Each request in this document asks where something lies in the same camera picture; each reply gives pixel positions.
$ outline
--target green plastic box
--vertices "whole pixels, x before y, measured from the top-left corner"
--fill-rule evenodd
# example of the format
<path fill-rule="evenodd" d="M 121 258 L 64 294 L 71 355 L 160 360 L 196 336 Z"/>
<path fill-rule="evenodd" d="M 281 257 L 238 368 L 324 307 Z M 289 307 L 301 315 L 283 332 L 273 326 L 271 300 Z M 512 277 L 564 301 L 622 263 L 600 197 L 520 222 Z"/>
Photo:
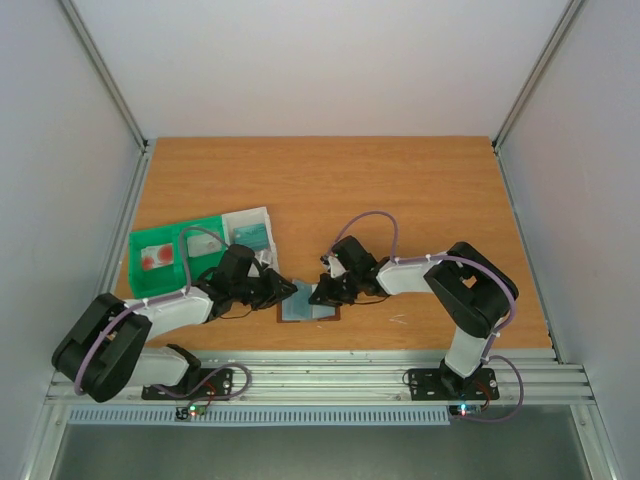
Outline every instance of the green plastic box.
<path fill-rule="evenodd" d="M 228 236 L 225 235 L 221 215 L 131 232 L 129 235 L 129 285 L 135 298 L 162 295 L 163 293 L 179 290 L 187 284 L 179 254 L 178 238 L 180 232 L 185 227 L 191 226 L 203 227 L 216 232 L 223 239 L 228 238 Z M 187 232 L 185 234 L 185 246 L 187 238 L 192 235 L 202 235 L 202 233 L 198 231 Z M 173 245 L 173 265 L 154 268 L 152 270 L 143 270 L 141 258 L 142 249 L 167 243 Z M 196 280 L 207 268 L 218 265 L 225 250 L 226 248 L 222 246 L 222 249 L 218 252 L 200 257 L 189 257 L 188 263 L 191 270 L 191 278 Z"/>

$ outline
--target wooden tabletop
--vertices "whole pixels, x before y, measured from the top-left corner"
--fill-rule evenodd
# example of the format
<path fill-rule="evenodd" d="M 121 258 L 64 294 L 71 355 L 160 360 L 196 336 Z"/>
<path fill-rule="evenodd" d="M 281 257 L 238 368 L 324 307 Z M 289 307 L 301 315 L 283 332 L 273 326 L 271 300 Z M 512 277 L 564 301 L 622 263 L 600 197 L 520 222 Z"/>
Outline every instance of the wooden tabletop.
<path fill-rule="evenodd" d="M 502 178 L 486 137 L 269 137 L 159 139 L 134 230 L 266 206 L 281 273 L 317 282 L 319 257 L 355 215 L 387 210 L 400 225 L 398 255 L 467 241 L 520 289 L 502 348 L 550 341 Z M 376 258 L 392 227 L 368 217 L 353 234 Z M 116 294 L 131 298 L 126 258 Z M 246 310 L 238 306 L 229 315 Z M 404 294 L 343 307 L 335 322 L 282 324 L 276 309 L 185 327 L 150 342 L 190 350 L 444 349 L 454 323 L 433 295 Z"/>

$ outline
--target aluminum frame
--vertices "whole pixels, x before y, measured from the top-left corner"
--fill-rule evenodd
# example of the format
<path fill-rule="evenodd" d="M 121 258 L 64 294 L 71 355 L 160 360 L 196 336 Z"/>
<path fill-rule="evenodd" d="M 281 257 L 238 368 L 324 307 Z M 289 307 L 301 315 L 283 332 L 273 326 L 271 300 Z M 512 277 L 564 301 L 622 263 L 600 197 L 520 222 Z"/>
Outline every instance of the aluminum frame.
<path fill-rule="evenodd" d="M 58 0 L 89 61 L 121 112 L 131 133 L 141 148 L 141 157 L 136 166 L 128 194 L 121 211 L 121 221 L 112 238 L 112 248 L 105 259 L 104 275 L 100 291 L 112 290 L 118 278 L 126 248 L 126 239 L 131 230 L 135 212 L 147 173 L 149 171 L 155 142 L 149 144 L 144 138 L 133 114 L 123 98 L 107 65 L 100 55 L 73 0 Z M 494 145 L 500 163 L 500 145 L 517 120 L 528 98 L 544 74 L 555 52 L 570 30 L 586 0 L 569 0 L 549 41 L 523 85 L 513 107 L 500 128 Z M 501 166 L 505 187 L 511 200 L 508 178 Z M 522 228 L 515 211 L 516 223 L 522 236 Z M 534 275 L 540 297 L 540 290 Z M 554 347 L 559 354 L 562 347 L 548 325 Z M 604 429 L 602 418 L 593 398 L 584 369 L 580 365 L 559 363 L 557 354 L 551 349 L 516 349 L 498 351 L 514 361 L 521 370 L 525 382 L 527 405 L 570 405 L 579 440 L 594 479 L 620 478 L 615 455 Z M 408 387 L 402 383 L 402 374 L 408 368 L 434 367 L 444 356 L 444 351 L 338 351 L 338 352 L 196 352 L 205 364 L 219 365 L 227 361 L 248 364 L 254 373 L 253 387 L 231 405 L 297 405 L 297 406 L 415 406 L 410 401 Z M 500 385 L 502 398 L 496 405 L 513 405 L 517 401 L 515 375 L 507 365 L 492 364 Z M 242 382 L 242 374 L 236 375 Z M 143 402 L 140 389 L 126 389 L 111 405 L 153 405 L 168 402 Z M 86 397 L 73 394 L 71 382 L 56 373 L 40 413 L 33 445 L 21 478 L 24 480 L 49 479 L 60 449 L 66 426 L 74 406 L 93 402 Z M 446 405 L 448 402 L 429 402 L 430 405 Z"/>
<path fill-rule="evenodd" d="M 221 365 L 226 362 L 242 362 L 251 370 L 254 383 L 239 399 L 224 402 L 228 407 L 290 406 L 358 407 L 360 410 L 393 408 L 415 409 L 417 405 L 446 406 L 450 402 L 412 402 L 408 386 L 403 383 L 404 372 L 409 368 L 437 366 L 444 351 L 200 351 L 194 352 L 205 365 Z M 589 459 L 589 466 L 596 473 L 607 471 L 607 455 L 595 429 L 592 410 L 596 409 L 593 393 L 584 369 L 580 365 L 560 364 L 551 349 L 496 350 L 510 358 L 521 371 L 525 383 L 525 405 L 571 405 L 576 415 L 589 413 L 589 429 L 583 428 L 580 441 Z M 513 405 L 517 402 L 518 386 L 515 375 L 507 365 L 492 363 L 496 371 L 502 398 L 494 405 Z M 241 373 L 235 376 L 236 385 L 244 382 Z M 140 398 L 141 388 L 128 388 L 105 409 L 114 406 L 184 405 L 185 401 L 146 402 Z M 53 472 L 64 430 L 71 412 L 78 406 L 94 405 L 87 397 L 73 393 L 72 382 L 57 373 L 47 393 L 45 407 L 38 423 L 38 445 L 30 457 L 25 480 L 48 479 Z M 617 478 L 594 476 L 594 478 Z"/>
<path fill-rule="evenodd" d="M 93 41 L 89 30 L 87 29 L 84 21 L 82 20 L 82 16 L 78 11 L 78 7 L 76 7 L 73 0 L 58 0 L 58 4 L 60 5 L 62 11 L 65 16 L 69 20 L 69 24 L 71 25 L 72 30 L 76 33 L 78 37 L 78 42 L 84 48 L 89 62 L 93 65 L 98 73 L 98 76 L 104 83 L 105 88 L 109 92 L 113 102 L 116 107 L 120 111 L 122 118 L 126 122 L 129 130 L 131 131 L 131 135 L 135 139 L 136 143 L 140 147 L 141 150 L 144 150 L 147 141 L 144 138 L 142 130 L 136 122 L 135 117 L 131 113 L 127 102 L 125 101 L 120 89 L 118 88 L 118 84 L 111 76 L 111 72 L 109 72 L 109 68 L 107 68 L 107 64 L 105 63 L 100 51 L 98 50 L 97 45 Z"/>

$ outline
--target metal base plate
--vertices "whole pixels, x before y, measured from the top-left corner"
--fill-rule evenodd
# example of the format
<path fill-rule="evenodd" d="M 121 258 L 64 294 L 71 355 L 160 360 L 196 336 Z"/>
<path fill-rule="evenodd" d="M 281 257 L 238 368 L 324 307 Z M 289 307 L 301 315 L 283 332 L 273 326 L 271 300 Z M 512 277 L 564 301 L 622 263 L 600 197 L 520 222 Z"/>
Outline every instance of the metal base plate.
<path fill-rule="evenodd" d="M 490 400 L 500 398 L 496 375 L 491 368 L 480 369 L 474 381 L 460 398 L 452 398 L 440 383 L 440 370 L 438 368 L 412 368 L 411 370 L 407 370 L 404 381 L 409 385 L 411 400 L 486 400 L 486 395 L 474 385 L 475 382 L 480 383 L 487 389 Z"/>
<path fill-rule="evenodd" d="M 200 378 L 198 379 L 198 381 L 204 379 L 212 371 L 212 368 L 203 368 L 202 370 L 200 370 Z M 216 393 L 213 396 L 214 399 L 221 395 L 229 395 L 233 387 L 233 370 L 231 370 L 230 368 L 225 368 L 224 370 L 219 371 L 211 378 L 209 378 L 208 383 L 210 383 L 216 389 Z M 191 395 L 180 398 L 179 400 L 193 400 L 194 398 L 202 398 L 208 396 L 209 387 L 203 385 Z M 142 400 L 167 400 L 172 402 L 176 401 L 175 398 L 170 397 L 163 392 L 160 392 L 153 386 L 142 387 Z"/>

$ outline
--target purple cable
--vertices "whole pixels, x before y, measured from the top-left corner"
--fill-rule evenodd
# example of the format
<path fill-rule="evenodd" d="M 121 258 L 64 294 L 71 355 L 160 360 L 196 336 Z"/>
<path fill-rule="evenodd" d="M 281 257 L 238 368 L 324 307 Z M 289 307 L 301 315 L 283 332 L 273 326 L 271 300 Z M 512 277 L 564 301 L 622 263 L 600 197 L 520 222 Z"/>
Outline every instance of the purple cable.
<path fill-rule="evenodd" d="M 342 238 L 342 235 L 344 235 L 344 233 L 349 229 L 351 225 L 356 223 L 361 218 L 368 217 L 369 215 L 383 215 L 387 217 L 389 220 L 391 220 L 391 223 L 393 223 L 393 242 L 391 243 L 390 257 L 396 258 L 396 247 L 398 246 L 398 222 L 396 222 L 396 219 L 393 217 L 393 215 L 383 210 L 370 210 L 368 212 L 361 213 L 360 215 L 357 215 L 353 217 L 351 220 L 349 220 L 349 222 L 342 228 L 342 230 L 340 230 L 340 233 L 338 234 L 336 239 L 333 241 L 333 243 L 329 247 L 329 250 L 327 250 L 327 253 L 325 253 L 324 256 L 328 257 L 329 255 L 331 255 L 331 249 L 336 243 L 338 243 L 338 241 Z"/>
<path fill-rule="evenodd" d="M 425 259 L 432 260 L 434 262 L 439 262 L 439 261 L 457 262 L 457 263 L 462 263 L 464 265 L 469 265 L 470 267 L 480 270 L 487 277 L 489 277 L 491 280 L 496 282 L 496 285 L 500 287 L 500 290 L 502 290 L 502 293 L 504 293 L 504 295 L 507 297 L 507 301 L 509 302 L 509 314 L 507 315 L 507 319 L 504 322 L 493 327 L 493 330 L 491 331 L 491 334 L 489 336 L 489 341 L 487 342 L 487 345 L 485 346 L 482 352 L 482 359 L 483 359 L 482 361 L 483 363 L 486 364 L 487 362 L 484 359 L 487 358 L 487 354 L 489 353 L 489 350 L 491 350 L 491 347 L 493 346 L 493 342 L 497 337 L 496 334 L 500 330 L 505 328 L 507 325 L 509 325 L 516 316 L 516 311 L 517 311 L 516 300 L 515 298 L 513 298 L 513 294 L 511 293 L 511 290 L 509 290 L 509 287 L 507 287 L 507 285 L 502 281 L 500 277 L 498 277 L 498 275 L 493 273 L 484 265 L 481 265 L 478 262 L 474 262 L 473 260 L 469 260 L 468 258 L 443 254 L 443 255 L 430 255 L 430 256 L 424 256 L 424 257 L 401 258 L 401 259 L 397 259 L 396 263 L 399 265 L 402 265 L 404 263 L 424 261 Z"/>
<path fill-rule="evenodd" d="M 197 230 L 199 232 L 203 232 L 208 235 L 211 235 L 213 238 L 218 240 L 222 245 L 224 245 L 227 248 L 229 247 L 229 245 L 227 245 L 227 243 L 222 238 L 220 238 L 220 236 L 217 233 L 207 230 L 206 228 L 202 228 L 202 227 L 184 228 L 180 232 L 180 237 L 178 238 L 178 250 L 180 252 L 180 257 L 182 259 L 182 266 L 184 268 L 187 284 L 184 287 L 184 290 L 179 290 L 177 292 L 167 293 L 165 295 L 159 295 L 157 297 L 149 298 L 146 302 L 147 306 L 155 305 L 157 303 L 168 302 L 171 300 L 176 300 L 178 298 L 185 296 L 187 293 L 189 293 L 189 290 L 191 290 L 191 271 L 189 270 L 187 249 L 185 248 L 185 245 L 184 245 L 184 234 L 191 230 Z M 76 393 L 76 395 L 84 395 L 84 392 L 82 391 L 82 379 L 84 378 L 84 374 L 87 371 L 87 367 L 89 366 L 89 363 L 91 363 L 93 356 L 96 354 L 96 351 L 98 350 L 98 348 L 100 348 L 100 345 L 102 345 L 102 342 L 105 341 L 105 339 L 109 336 L 109 334 L 113 331 L 113 329 L 116 328 L 116 326 L 124 318 L 126 318 L 127 315 L 129 315 L 132 312 L 135 312 L 136 310 L 144 306 L 145 306 L 145 302 L 142 301 L 140 303 L 136 303 L 134 305 L 127 307 L 121 313 L 116 315 L 116 317 L 113 320 L 111 320 L 111 322 L 109 322 L 109 325 L 107 325 L 106 328 L 102 332 L 100 332 L 100 334 L 96 338 L 96 341 L 93 342 L 93 345 L 91 345 L 91 348 L 89 348 L 89 351 L 87 352 L 84 359 L 82 360 L 82 363 L 80 364 L 80 368 L 78 368 L 78 373 L 76 374 L 76 378 L 73 382 L 73 391 Z"/>
<path fill-rule="evenodd" d="M 491 355 L 487 363 L 489 363 L 491 360 L 502 360 L 507 365 L 509 365 L 513 370 L 513 373 L 516 374 L 516 378 L 518 379 L 518 387 L 520 389 L 520 395 L 518 397 L 518 403 L 516 404 L 516 408 L 514 408 L 510 413 L 508 413 L 504 417 L 500 417 L 500 418 L 480 418 L 480 417 L 472 417 L 468 415 L 464 415 L 464 416 L 454 415 L 455 418 L 459 418 L 461 420 L 469 420 L 471 422 L 477 422 L 477 423 L 502 423 L 515 417 L 516 414 L 522 408 L 522 404 L 524 403 L 524 382 L 522 381 L 522 375 L 520 375 L 520 372 L 518 371 L 516 366 L 513 364 L 513 362 L 508 358 L 503 357 L 502 355 Z"/>
<path fill-rule="evenodd" d="M 193 395 L 194 392 L 197 392 L 200 387 L 202 387 L 205 383 L 207 383 L 209 379 L 214 375 L 216 375 L 218 372 L 224 370 L 225 368 L 234 368 L 234 367 L 242 370 L 246 375 L 247 380 L 245 381 L 244 385 L 237 392 L 230 393 L 229 395 L 218 395 L 214 397 L 214 400 L 231 400 L 232 398 L 239 397 L 244 392 L 246 392 L 251 386 L 251 383 L 253 382 L 253 375 L 251 375 L 251 371 L 242 363 L 233 362 L 233 363 L 225 363 L 224 365 L 220 365 L 218 368 L 216 368 L 215 370 L 207 374 L 206 377 L 200 380 L 200 382 L 195 387 L 193 387 L 189 393 L 186 393 L 186 394 L 174 393 L 164 385 L 154 385 L 154 387 L 171 398 L 176 398 L 176 399 L 187 398 L 189 395 Z M 191 402 L 189 402 L 188 407 L 190 407 L 196 402 L 204 401 L 204 400 L 209 400 L 209 397 L 195 398 L 191 400 Z"/>

